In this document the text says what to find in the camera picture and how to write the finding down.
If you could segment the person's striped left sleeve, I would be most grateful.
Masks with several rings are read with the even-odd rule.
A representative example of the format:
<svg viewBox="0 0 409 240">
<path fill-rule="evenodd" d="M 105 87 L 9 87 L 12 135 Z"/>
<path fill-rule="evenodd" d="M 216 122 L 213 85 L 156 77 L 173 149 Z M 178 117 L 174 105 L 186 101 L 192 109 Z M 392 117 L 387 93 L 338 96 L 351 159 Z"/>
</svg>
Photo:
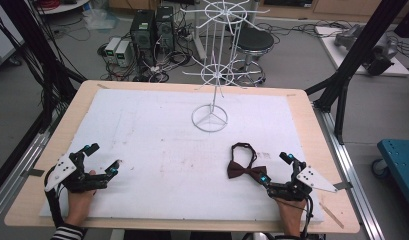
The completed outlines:
<svg viewBox="0 0 409 240">
<path fill-rule="evenodd" d="M 83 240 L 85 235 L 85 228 L 64 223 L 56 228 L 50 240 Z"/>
</svg>

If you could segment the grey machine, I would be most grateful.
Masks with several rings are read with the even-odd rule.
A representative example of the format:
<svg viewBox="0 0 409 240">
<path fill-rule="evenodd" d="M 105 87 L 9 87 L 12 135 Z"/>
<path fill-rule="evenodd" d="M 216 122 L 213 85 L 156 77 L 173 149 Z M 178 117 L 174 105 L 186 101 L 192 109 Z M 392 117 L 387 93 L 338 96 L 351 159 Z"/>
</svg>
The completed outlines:
<svg viewBox="0 0 409 240">
<path fill-rule="evenodd" d="M 335 36 L 334 45 L 337 47 L 344 46 L 346 50 L 350 50 L 362 30 L 363 26 L 355 24 L 350 29 L 338 33 Z M 393 65 L 392 59 L 397 53 L 397 42 L 390 40 L 386 34 L 383 34 L 371 49 L 369 55 L 363 60 L 362 66 L 372 76 L 381 75 Z"/>
</svg>

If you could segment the aluminium rail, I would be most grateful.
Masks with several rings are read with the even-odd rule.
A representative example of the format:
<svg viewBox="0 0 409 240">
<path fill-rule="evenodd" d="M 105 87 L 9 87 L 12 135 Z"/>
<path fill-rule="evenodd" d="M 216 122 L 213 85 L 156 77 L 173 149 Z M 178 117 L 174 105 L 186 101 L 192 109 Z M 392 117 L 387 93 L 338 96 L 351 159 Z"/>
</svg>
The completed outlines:
<svg viewBox="0 0 409 240">
<path fill-rule="evenodd" d="M 44 118 L 45 113 L 41 112 L 0 168 L 0 216 L 29 177 L 28 171 L 35 169 L 53 134 L 56 114 L 51 114 L 48 125 Z"/>
<path fill-rule="evenodd" d="M 339 166 L 340 175 L 352 187 L 348 190 L 353 207 L 357 210 L 359 224 L 364 228 L 369 240 L 385 240 L 381 227 L 365 194 L 358 174 L 345 145 L 334 134 L 334 119 L 330 113 L 314 109 L 328 145 L 333 149 L 334 159 Z"/>
</svg>

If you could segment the blue wheeled cart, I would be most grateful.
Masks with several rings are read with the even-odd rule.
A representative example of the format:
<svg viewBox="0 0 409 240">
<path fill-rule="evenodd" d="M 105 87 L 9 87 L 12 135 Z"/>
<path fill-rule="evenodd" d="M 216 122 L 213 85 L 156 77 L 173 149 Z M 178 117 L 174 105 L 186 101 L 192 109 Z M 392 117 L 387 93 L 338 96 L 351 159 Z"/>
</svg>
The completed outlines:
<svg viewBox="0 0 409 240">
<path fill-rule="evenodd" d="M 372 174 L 379 179 L 392 175 L 409 204 L 409 140 L 383 139 L 377 148 L 382 158 L 372 162 Z"/>
</svg>

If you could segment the person's left hand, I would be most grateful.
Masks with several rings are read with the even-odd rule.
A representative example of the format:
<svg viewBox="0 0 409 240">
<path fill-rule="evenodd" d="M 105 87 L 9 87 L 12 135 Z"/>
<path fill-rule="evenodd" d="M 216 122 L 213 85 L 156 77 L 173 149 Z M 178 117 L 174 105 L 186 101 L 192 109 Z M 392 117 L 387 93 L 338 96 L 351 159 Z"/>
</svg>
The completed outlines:
<svg viewBox="0 0 409 240">
<path fill-rule="evenodd" d="M 68 192 L 68 215 L 65 223 L 73 226 L 82 226 L 89 215 L 95 190 L 89 190 L 82 193 Z"/>
</svg>

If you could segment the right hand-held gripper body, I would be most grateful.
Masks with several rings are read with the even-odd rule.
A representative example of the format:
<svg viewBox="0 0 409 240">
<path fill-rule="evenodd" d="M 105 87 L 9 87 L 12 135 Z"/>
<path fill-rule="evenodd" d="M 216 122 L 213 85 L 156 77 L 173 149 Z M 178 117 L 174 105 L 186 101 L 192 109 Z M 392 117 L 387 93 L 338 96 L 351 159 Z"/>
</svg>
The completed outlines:
<svg viewBox="0 0 409 240">
<path fill-rule="evenodd" d="M 302 201 L 310 196 L 313 189 L 336 193 L 338 189 L 315 168 L 298 159 L 286 160 L 292 165 L 291 179 L 285 183 L 272 182 L 266 177 L 266 191 L 271 198 L 287 201 Z"/>
</svg>

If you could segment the dark red bow tie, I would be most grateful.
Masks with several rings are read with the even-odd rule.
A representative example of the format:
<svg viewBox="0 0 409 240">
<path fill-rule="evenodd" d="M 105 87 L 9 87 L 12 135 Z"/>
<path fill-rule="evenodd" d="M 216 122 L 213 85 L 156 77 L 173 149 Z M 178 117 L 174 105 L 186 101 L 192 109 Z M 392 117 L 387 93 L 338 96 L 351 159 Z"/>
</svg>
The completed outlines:
<svg viewBox="0 0 409 240">
<path fill-rule="evenodd" d="M 250 162 L 247 167 L 243 167 L 237 163 L 234 159 L 234 150 L 237 147 L 242 147 L 248 149 L 251 152 Z M 229 161 L 227 167 L 227 175 L 229 179 L 240 177 L 243 174 L 248 174 L 256 182 L 260 182 L 260 176 L 267 173 L 267 168 L 265 166 L 253 167 L 253 163 L 257 160 L 257 153 L 254 148 L 249 143 L 238 142 L 231 146 L 231 160 Z"/>
</svg>

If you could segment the white power supply box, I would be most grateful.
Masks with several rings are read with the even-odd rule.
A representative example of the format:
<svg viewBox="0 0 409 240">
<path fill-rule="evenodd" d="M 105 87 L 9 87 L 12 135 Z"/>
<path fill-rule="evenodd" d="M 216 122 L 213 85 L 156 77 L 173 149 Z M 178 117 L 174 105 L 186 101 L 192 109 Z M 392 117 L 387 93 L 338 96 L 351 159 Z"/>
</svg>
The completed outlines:
<svg viewBox="0 0 409 240">
<path fill-rule="evenodd" d="M 120 67 L 128 67 L 132 60 L 130 42 L 122 40 L 116 50 L 116 59 Z"/>
<path fill-rule="evenodd" d="M 104 51 L 108 62 L 113 64 L 117 63 L 115 52 L 118 48 L 120 41 L 121 41 L 120 37 L 113 37 L 105 47 Z"/>
</svg>

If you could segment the black metal frame post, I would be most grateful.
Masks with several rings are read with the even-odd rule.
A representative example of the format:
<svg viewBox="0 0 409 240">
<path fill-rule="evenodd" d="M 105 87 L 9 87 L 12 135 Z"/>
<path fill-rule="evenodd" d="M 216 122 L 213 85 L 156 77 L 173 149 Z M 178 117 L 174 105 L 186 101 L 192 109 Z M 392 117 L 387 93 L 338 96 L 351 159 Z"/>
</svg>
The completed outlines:
<svg viewBox="0 0 409 240">
<path fill-rule="evenodd" d="M 39 123 L 40 132 L 52 123 L 52 115 L 57 111 L 64 114 L 74 99 L 77 90 L 71 80 L 78 83 L 86 81 L 84 76 L 67 68 L 57 58 L 48 43 L 39 19 L 25 0 L 0 0 L 0 6 L 15 26 L 25 42 L 23 48 L 0 19 L 0 30 L 27 63 L 34 79 L 42 87 L 41 104 L 43 111 Z"/>
<path fill-rule="evenodd" d="M 313 104 L 324 113 L 329 113 L 332 104 L 338 101 L 333 132 L 341 145 L 344 144 L 343 124 L 349 83 L 357 69 L 369 56 L 372 48 L 408 1 L 381 0 L 338 69 L 326 80 L 305 90 L 307 95 L 323 90 L 322 95 Z"/>
</svg>

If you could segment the thin wooden stick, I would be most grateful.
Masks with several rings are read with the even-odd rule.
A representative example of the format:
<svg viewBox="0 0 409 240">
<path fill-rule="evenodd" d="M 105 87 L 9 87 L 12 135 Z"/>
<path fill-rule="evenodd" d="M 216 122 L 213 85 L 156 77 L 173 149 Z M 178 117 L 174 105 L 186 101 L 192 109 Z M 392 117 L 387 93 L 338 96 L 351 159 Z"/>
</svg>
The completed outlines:
<svg viewBox="0 0 409 240">
<path fill-rule="evenodd" d="M 331 210 L 326 204 L 319 202 L 320 207 L 324 210 L 324 212 L 341 228 L 344 229 L 345 225 L 340 220 L 338 215 Z"/>
</svg>

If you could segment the black round stool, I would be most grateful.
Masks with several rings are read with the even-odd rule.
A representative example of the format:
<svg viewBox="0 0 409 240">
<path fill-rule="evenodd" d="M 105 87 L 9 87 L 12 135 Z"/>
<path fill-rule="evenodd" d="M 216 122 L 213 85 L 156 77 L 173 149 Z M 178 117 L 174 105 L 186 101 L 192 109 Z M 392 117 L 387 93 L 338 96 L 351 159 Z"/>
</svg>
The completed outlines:
<svg viewBox="0 0 409 240">
<path fill-rule="evenodd" d="M 233 82 L 243 86 L 257 86 L 266 81 L 266 74 L 258 60 L 274 47 L 270 33 L 255 28 L 241 28 L 232 37 L 231 50 L 234 60 L 231 63 Z"/>
</svg>

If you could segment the person's right hand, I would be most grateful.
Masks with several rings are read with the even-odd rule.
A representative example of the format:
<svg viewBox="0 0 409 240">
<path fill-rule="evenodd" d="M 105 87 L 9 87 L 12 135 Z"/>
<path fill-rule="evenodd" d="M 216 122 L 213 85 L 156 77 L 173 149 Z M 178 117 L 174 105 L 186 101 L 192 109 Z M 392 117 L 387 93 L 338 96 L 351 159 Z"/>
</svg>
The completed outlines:
<svg viewBox="0 0 409 240">
<path fill-rule="evenodd" d="M 306 201 L 287 201 L 281 198 L 275 199 L 282 221 L 284 234 L 287 236 L 300 236 L 300 224 Z"/>
</svg>

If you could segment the clear plastic bag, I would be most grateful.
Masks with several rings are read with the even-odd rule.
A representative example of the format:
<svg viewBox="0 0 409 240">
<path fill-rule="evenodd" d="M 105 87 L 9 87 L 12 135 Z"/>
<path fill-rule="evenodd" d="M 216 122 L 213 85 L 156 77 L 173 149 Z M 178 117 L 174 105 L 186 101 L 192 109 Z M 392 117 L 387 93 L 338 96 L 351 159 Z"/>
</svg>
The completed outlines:
<svg viewBox="0 0 409 240">
<path fill-rule="evenodd" d="M 117 20 L 104 9 L 88 9 L 82 12 L 88 30 L 107 30 L 116 26 Z"/>
</svg>

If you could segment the black computer tower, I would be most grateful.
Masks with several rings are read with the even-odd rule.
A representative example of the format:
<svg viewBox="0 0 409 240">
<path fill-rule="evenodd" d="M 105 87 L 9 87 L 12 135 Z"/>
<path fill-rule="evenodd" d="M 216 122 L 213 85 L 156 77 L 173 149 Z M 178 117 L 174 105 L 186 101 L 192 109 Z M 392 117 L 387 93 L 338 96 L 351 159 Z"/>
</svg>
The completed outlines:
<svg viewBox="0 0 409 240">
<path fill-rule="evenodd" d="M 174 50 L 174 10 L 172 6 L 160 6 L 156 11 L 157 42 L 162 50 Z"/>
<path fill-rule="evenodd" d="M 153 49 L 156 42 L 156 24 L 153 10 L 137 10 L 130 27 L 135 57 L 141 66 L 154 66 Z"/>
</svg>

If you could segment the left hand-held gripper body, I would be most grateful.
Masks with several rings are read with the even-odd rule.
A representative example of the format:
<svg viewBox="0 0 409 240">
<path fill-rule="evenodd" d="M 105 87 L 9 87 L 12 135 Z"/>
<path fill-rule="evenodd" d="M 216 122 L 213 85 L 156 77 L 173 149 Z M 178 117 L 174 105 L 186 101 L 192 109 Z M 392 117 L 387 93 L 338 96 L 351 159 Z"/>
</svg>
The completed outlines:
<svg viewBox="0 0 409 240">
<path fill-rule="evenodd" d="M 44 190 L 50 192 L 59 184 L 63 184 L 73 193 L 106 188 L 110 181 L 110 170 L 105 169 L 101 174 L 96 175 L 87 173 L 84 167 L 86 156 L 90 154 L 84 151 L 63 155 L 45 178 Z"/>
</svg>

